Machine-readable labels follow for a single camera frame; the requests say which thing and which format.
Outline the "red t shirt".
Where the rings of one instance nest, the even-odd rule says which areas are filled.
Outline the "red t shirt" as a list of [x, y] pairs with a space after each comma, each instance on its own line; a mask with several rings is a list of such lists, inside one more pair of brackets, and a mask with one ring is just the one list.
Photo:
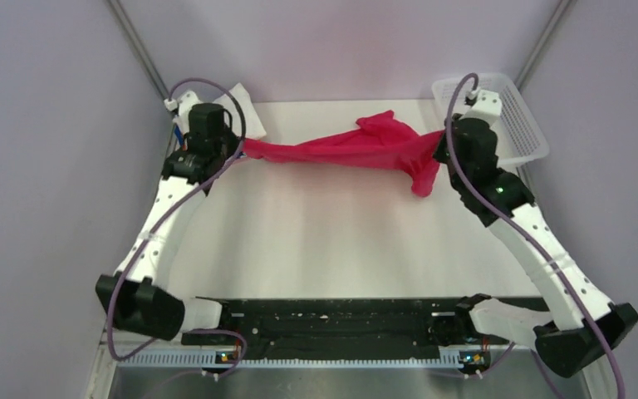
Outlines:
[[419, 134], [411, 126], [384, 111], [356, 120], [352, 131], [295, 145], [247, 139], [244, 153], [255, 160], [274, 163], [314, 163], [376, 170], [396, 170], [411, 179], [411, 192], [431, 195], [440, 163], [434, 153], [444, 131]]

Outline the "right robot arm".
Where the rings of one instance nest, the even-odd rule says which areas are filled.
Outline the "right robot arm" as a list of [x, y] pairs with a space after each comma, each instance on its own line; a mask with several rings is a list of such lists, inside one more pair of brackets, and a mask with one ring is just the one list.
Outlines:
[[463, 298], [454, 332], [464, 342], [483, 335], [532, 349], [559, 377], [572, 377], [616, 348], [638, 323], [629, 303], [614, 303], [582, 272], [549, 229], [532, 192], [499, 167], [493, 125], [503, 105], [498, 93], [467, 92], [464, 114], [449, 118], [434, 153], [447, 165], [464, 207], [499, 239], [534, 284], [547, 308], [534, 311], [486, 294]]

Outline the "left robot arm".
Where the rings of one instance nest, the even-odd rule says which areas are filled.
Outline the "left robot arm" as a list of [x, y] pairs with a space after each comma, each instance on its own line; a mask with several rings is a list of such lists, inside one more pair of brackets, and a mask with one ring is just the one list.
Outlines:
[[201, 101], [193, 91], [164, 100], [183, 144], [164, 160], [154, 202], [130, 252], [112, 275], [102, 274], [96, 282], [109, 347], [115, 346], [116, 331], [149, 342], [169, 341], [195, 328], [217, 344], [232, 336], [233, 321], [221, 313], [220, 303], [177, 298], [167, 285], [190, 218], [252, 136], [248, 122], [256, 113], [244, 109], [249, 103], [240, 85], [212, 102]]

